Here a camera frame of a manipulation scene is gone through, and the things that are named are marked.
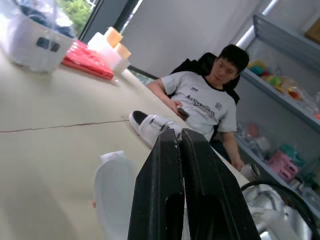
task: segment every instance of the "black collar trim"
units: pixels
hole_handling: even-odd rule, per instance
[[[207,79],[206,79],[205,76],[202,76],[202,78],[205,80],[206,84],[208,84],[210,88],[212,88],[212,89],[214,89],[214,90],[217,90],[217,91],[219,91],[219,92],[225,92],[224,89],[218,89],[218,88],[212,86],[212,85],[207,81]]]

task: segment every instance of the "man's arm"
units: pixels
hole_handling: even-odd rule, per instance
[[[229,158],[231,159],[232,165],[240,171],[241,168],[245,165],[244,162],[240,159],[239,151],[238,151],[238,144],[235,138],[235,134],[231,132],[221,132],[222,136],[222,143],[228,154]]]
[[[154,95],[156,95],[165,105],[171,101],[171,99],[166,95],[165,86],[162,80],[159,78],[155,81],[150,82],[147,86]]]
[[[186,120],[184,116],[182,116],[179,112],[177,107],[182,107],[182,103],[180,101],[172,101],[167,95],[165,90],[165,85],[162,80],[159,78],[153,82],[150,82],[147,86],[148,89],[153,92],[165,105],[167,105],[172,111],[175,112],[180,118]]]

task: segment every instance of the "green tree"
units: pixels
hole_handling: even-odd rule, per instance
[[[91,14],[90,4],[85,0],[57,0],[57,4],[73,22],[77,35],[80,35]]]

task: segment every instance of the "teal plastic item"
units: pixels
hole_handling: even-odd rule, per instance
[[[297,154],[296,150],[290,146],[289,144],[285,143],[279,148],[285,155],[291,158],[291,162],[294,163],[297,167],[301,168],[305,165],[305,161]]]
[[[251,72],[253,72],[255,75],[258,75],[258,76],[260,76],[260,75],[262,75],[264,73],[264,70],[260,66],[250,67],[249,70]]]

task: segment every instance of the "red packaging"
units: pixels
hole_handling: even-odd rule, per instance
[[[106,80],[111,80],[114,77],[114,72],[104,59],[96,51],[88,49],[88,46],[79,40],[72,44],[62,64]]]

